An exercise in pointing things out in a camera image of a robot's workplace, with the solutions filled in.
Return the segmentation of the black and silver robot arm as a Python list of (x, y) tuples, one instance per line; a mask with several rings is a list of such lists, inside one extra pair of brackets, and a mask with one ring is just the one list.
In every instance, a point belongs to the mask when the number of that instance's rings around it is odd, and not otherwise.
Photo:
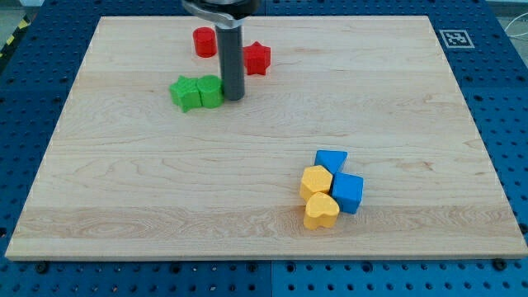
[(195, 17), (210, 21), (222, 29), (233, 29), (254, 14), (261, 0), (182, 0), (182, 7)]

